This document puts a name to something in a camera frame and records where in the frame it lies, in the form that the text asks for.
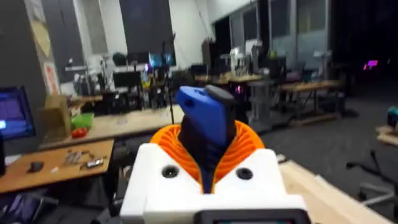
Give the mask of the right gripper white and orange right finger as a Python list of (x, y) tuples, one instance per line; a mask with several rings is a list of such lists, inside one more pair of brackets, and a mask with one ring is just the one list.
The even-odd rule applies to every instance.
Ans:
[(213, 193), (237, 195), (269, 191), (284, 194), (285, 188), (274, 151), (247, 124), (236, 120), (236, 134), (216, 166)]

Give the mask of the right gripper white and orange left finger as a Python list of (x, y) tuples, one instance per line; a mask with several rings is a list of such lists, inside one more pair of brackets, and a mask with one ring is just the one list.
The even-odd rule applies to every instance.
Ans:
[(203, 192), (200, 169), (178, 140), (181, 130), (179, 124), (165, 126), (139, 146), (119, 214), (123, 223), (144, 223), (150, 199), (170, 205)]

